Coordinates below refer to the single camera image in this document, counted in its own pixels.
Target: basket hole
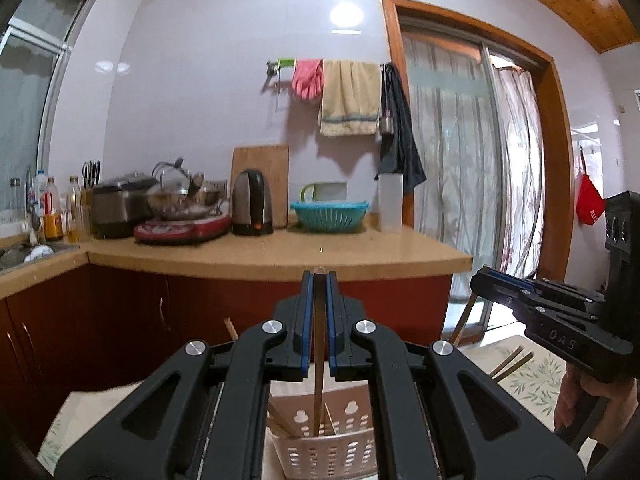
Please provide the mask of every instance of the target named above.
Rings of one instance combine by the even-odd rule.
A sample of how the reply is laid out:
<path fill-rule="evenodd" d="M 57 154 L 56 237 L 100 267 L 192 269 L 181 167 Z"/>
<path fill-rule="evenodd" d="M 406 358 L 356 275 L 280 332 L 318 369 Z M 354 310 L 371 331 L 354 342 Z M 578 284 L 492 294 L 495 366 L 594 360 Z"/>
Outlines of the basket hole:
<path fill-rule="evenodd" d="M 345 415 L 353 415 L 358 411 L 358 403 L 355 400 L 350 400 L 347 407 L 344 409 Z"/>
<path fill-rule="evenodd" d="M 306 414 L 305 410 L 298 410 L 293 420 L 295 420 L 298 424 L 303 424 L 304 422 L 309 420 L 309 416 Z"/>

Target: wooden cutting board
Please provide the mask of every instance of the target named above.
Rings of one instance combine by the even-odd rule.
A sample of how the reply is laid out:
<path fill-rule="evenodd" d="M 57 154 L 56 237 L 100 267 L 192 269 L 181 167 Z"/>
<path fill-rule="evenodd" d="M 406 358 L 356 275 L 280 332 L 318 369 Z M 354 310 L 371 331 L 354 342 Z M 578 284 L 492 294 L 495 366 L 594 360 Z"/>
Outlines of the wooden cutting board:
<path fill-rule="evenodd" d="M 260 170 L 271 191 L 273 226 L 286 227 L 289 215 L 289 145 L 239 146 L 231 163 L 231 189 L 241 171 Z"/>

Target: silver screw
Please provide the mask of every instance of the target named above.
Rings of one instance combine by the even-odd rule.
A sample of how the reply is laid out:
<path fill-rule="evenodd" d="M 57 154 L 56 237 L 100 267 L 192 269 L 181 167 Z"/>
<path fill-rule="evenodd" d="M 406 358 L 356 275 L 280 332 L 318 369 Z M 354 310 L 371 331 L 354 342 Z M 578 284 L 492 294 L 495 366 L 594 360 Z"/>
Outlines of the silver screw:
<path fill-rule="evenodd" d="M 277 319 L 270 319 L 262 324 L 262 331 L 267 334 L 277 334 L 282 330 L 282 323 Z"/>
<path fill-rule="evenodd" d="M 370 334 L 371 332 L 375 332 L 376 324 L 368 319 L 363 319 L 356 323 L 356 330 L 361 334 Z"/>
<path fill-rule="evenodd" d="M 207 346 L 202 341 L 189 341 L 184 347 L 184 351 L 189 355 L 201 355 Z"/>
<path fill-rule="evenodd" d="M 438 355 L 450 355 L 453 352 L 453 345 L 449 341 L 436 341 L 431 348 Z"/>

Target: teal plastic basket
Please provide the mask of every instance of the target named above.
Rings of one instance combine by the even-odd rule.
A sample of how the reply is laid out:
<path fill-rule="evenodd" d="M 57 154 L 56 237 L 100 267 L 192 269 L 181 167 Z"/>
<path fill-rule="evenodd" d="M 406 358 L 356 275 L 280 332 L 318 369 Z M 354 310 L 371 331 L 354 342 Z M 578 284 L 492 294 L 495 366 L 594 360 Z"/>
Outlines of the teal plastic basket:
<path fill-rule="evenodd" d="M 362 223 L 369 202 L 294 202 L 300 223 L 320 233 L 345 233 Z"/>

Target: sink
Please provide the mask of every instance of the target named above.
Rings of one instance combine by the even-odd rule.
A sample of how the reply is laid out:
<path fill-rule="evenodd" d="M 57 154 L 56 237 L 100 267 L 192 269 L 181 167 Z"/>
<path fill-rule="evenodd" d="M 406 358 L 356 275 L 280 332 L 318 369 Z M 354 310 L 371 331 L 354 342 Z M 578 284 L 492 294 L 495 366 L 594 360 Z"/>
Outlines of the sink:
<path fill-rule="evenodd" d="M 64 251 L 76 249 L 79 247 L 78 245 L 65 244 L 63 242 L 45 242 L 40 245 L 50 247 L 53 250 L 53 253 L 27 263 L 24 263 L 24 259 L 33 250 L 33 247 L 31 247 L 28 243 L 25 242 L 10 246 L 5 249 L 0 249 L 0 276 L 19 267 L 25 267 L 37 263 L 41 260 L 45 260 L 50 256 L 55 256 L 58 253 L 62 253 Z"/>

